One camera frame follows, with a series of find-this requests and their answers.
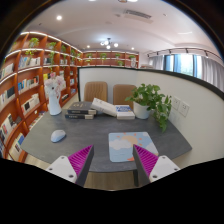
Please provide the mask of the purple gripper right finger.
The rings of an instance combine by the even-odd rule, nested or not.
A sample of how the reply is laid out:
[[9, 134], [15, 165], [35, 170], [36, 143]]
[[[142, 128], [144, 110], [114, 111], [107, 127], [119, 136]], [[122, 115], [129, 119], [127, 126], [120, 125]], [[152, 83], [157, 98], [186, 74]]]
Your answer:
[[133, 156], [137, 167], [138, 180], [142, 186], [180, 170], [167, 156], [156, 156], [138, 145], [133, 145]]

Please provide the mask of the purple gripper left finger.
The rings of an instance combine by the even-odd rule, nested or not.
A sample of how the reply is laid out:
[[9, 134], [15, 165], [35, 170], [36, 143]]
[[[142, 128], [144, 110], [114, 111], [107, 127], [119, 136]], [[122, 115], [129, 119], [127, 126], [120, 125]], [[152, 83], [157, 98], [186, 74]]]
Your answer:
[[60, 156], [47, 171], [83, 187], [94, 156], [94, 146], [89, 145], [70, 156]]

